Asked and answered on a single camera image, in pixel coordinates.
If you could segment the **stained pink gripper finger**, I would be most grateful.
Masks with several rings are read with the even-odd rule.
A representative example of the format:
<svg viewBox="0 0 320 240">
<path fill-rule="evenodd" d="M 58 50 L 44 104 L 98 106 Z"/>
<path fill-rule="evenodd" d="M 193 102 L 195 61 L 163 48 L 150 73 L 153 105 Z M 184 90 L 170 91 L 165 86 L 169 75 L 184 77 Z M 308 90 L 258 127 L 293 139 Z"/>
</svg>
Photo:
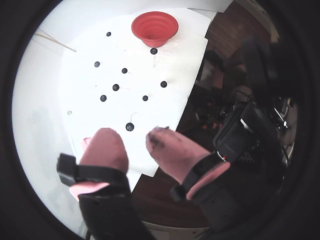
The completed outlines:
<svg viewBox="0 0 320 240">
<path fill-rule="evenodd" d="M 169 128 L 155 127 L 146 135 L 146 148 L 159 167 L 179 184 L 192 180 L 185 199 L 201 209 L 212 228 L 232 228 L 256 216 L 273 198 L 263 169 L 250 170 L 214 158 L 205 148 Z"/>
</svg>

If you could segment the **pink-tipped gripper finger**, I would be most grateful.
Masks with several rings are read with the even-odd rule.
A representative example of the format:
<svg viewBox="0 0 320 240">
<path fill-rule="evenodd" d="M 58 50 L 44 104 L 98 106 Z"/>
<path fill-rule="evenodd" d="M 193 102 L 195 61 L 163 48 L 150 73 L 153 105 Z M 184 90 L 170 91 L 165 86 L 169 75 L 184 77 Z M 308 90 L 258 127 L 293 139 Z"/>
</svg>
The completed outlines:
<svg viewBox="0 0 320 240">
<path fill-rule="evenodd" d="M 79 163 L 61 153 L 56 171 L 78 201 L 88 232 L 96 240 L 152 240 L 132 203 L 129 160 L 120 135 L 101 128 L 89 140 Z"/>
</svg>

